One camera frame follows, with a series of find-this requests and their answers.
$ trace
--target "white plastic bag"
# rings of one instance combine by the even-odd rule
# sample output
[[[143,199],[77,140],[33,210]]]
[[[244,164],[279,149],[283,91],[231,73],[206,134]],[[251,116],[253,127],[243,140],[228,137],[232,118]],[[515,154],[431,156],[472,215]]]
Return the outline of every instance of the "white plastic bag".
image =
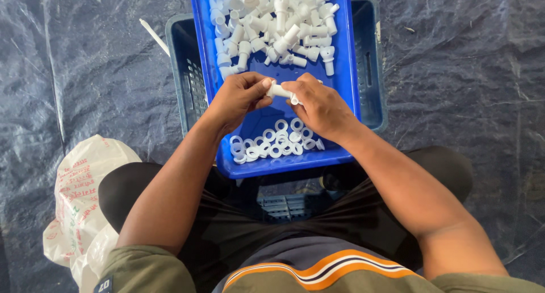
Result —
[[[44,255],[70,267],[81,293],[92,292],[118,234],[100,211],[104,176],[127,163],[142,162],[124,143],[95,135],[64,157],[55,182],[55,220],[44,230]]]

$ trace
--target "floor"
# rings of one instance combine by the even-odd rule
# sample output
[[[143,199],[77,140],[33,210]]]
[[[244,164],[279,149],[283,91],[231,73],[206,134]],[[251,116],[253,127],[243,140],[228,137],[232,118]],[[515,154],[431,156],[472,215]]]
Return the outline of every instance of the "floor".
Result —
[[[465,206],[512,276],[545,284],[545,0],[379,1],[381,136],[468,156]],[[139,18],[164,37],[190,11],[190,0],[0,0],[1,293],[77,291],[41,242],[74,145],[100,134],[158,163],[176,148],[170,60]]]

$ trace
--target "hand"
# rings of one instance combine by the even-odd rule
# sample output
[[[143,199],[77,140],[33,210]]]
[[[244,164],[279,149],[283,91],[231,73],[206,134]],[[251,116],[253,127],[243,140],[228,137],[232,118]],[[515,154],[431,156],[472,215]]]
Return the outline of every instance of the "hand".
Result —
[[[330,141],[342,145],[346,135],[362,125],[336,90],[324,86],[309,73],[281,86],[295,93],[305,105],[292,105],[286,100],[295,114],[312,131]]]
[[[233,132],[247,113],[273,103],[269,96],[265,96],[271,81],[271,78],[256,72],[228,76],[203,118],[219,123],[223,136]]]

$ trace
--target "thigh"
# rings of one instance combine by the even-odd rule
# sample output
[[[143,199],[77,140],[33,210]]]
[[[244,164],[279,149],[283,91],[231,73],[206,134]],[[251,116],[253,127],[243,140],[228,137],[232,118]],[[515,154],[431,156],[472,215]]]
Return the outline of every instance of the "thigh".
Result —
[[[431,146],[405,154],[445,185],[461,201],[473,185],[469,160],[448,148]],[[369,248],[410,269],[422,266],[416,239],[392,215],[373,182],[353,165],[361,183],[321,215],[298,224],[316,234],[338,237]]]
[[[118,233],[133,204],[161,167],[151,163],[125,164],[100,183],[100,208]],[[217,172],[211,171],[205,187],[229,187],[229,183],[219,179]],[[260,223],[204,190],[193,227],[178,257],[190,271],[197,291],[210,292],[280,232],[280,227]]]

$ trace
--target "fingernail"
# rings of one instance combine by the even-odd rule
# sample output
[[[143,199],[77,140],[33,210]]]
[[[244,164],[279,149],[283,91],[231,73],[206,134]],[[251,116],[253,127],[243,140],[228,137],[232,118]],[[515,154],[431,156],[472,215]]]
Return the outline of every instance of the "fingernail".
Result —
[[[272,81],[271,81],[270,78],[265,78],[265,79],[263,80],[263,86],[264,86],[265,88],[270,88],[270,87],[271,87],[271,84],[272,84]]]

